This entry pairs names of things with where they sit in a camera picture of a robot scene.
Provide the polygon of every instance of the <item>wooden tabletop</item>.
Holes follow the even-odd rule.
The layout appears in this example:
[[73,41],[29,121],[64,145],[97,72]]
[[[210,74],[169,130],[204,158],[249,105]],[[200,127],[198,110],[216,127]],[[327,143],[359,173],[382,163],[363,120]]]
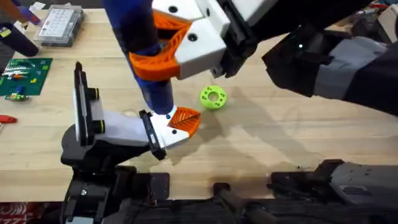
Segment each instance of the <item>wooden tabletop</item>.
[[[0,114],[19,119],[0,132],[0,202],[63,200],[71,168],[61,164],[61,138],[74,123],[73,70],[78,60],[89,86],[101,91],[107,110],[137,116],[147,109],[103,9],[86,10],[72,48],[42,48],[54,58],[42,94],[25,103],[0,100]],[[43,18],[45,11],[38,15]],[[32,37],[35,27],[26,32]],[[159,162],[150,153],[126,165],[141,172],[169,172],[171,198],[206,198],[214,182],[229,182],[244,197],[267,197],[269,174],[313,169],[324,159],[398,164],[398,124],[393,116],[277,88],[261,56],[282,37],[263,42],[233,78],[203,72],[173,80],[179,106],[203,111],[196,135]],[[205,111],[198,99],[207,85],[220,85],[227,105]]]

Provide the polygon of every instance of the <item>black cable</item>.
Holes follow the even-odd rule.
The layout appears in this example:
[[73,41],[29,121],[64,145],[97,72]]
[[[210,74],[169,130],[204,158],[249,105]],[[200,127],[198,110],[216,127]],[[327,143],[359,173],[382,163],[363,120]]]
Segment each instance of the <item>black cable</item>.
[[138,217],[138,215],[140,214],[141,211],[141,207],[144,205],[144,200],[142,200],[141,204],[138,206],[138,209],[136,211],[136,213],[134,214],[134,218],[132,218],[132,222],[134,224],[134,222],[136,221],[136,218]]
[[273,216],[275,217],[302,217],[302,218],[312,218],[316,220],[321,220],[327,223],[332,223],[332,224],[343,224],[341,222],[338,222],[336,220],[330,220],[328,218],[324,217],[319,217],[316,215],[309,215],[309,214],[304,214],[304,213],[272,213]]
[[68,199],[69,199],[69,190],[70,190],[71,184],[72,184],[72,181],[69,183],[69,186],[68,186],[68,189],[67,189],[67,193],[65,194],[65,198],[63,199],[63,202],[61,204],[60,224],[65,224],[65,219],[63,218],[63,216],[64,216],[64,211],[65,211],[66,204],[67,204]]
[[[189,206],[189,205],[196,205],[196,204],[206,203],[206,202],[209,202],[209,201],[212,201],[212,200],[213,200],[213,197],[205,199],[205,200],[198,200],[198,201],[194,201],[194,202],[181,203],[180,206],[183,207],[183,206]],[[158,205],[144,205],[144,204],[142,204],[142,206],[146,207],[146,208],[151,208],[151,209],[155,209],[155,208],[172,208],[173,207],[173,205],[158,206]]]

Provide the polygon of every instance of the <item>black bracket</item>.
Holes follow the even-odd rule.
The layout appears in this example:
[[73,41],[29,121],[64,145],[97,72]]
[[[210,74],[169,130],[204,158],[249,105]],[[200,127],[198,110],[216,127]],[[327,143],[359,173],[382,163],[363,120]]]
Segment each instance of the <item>black bracket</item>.
[[229,78],[235,76],[248,57],[256,51],[258,40],[232,0],[217,0],[217,2],[231,21],[223,38],[227,50],[221,59],[221,72]]
[[149,148],[152,155],[154,155],[156,159],[160,161],[165,159],[167,155],[166,150],[160,147],[159,140],[156,136],[152,122],[150,121],[150,117],[152,116],[152,114],[147,113],[145,110],[142,110],[139,112],[139,116],[144,122],[145,131],[148,136]]

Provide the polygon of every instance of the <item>blue cylinder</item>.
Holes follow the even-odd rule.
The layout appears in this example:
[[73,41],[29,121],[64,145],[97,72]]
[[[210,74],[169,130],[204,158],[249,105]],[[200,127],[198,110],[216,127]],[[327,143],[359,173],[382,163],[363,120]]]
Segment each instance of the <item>blue cylinder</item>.
[[154,56],[160,51],[152,0],[103,0],[103,6],[148,107],[157,114],[169,113],[174,106],[171,81],[141,79],[129,59],[130,52]]

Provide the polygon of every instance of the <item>electronic component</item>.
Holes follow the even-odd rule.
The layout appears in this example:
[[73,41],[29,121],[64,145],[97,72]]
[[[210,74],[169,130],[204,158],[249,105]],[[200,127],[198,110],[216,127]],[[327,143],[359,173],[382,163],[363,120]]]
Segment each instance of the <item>electronic component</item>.
[[0,96],[15,93],[17,86],[24,87],[24,95],[40,95],[52,58],[12,59],[2,73]]

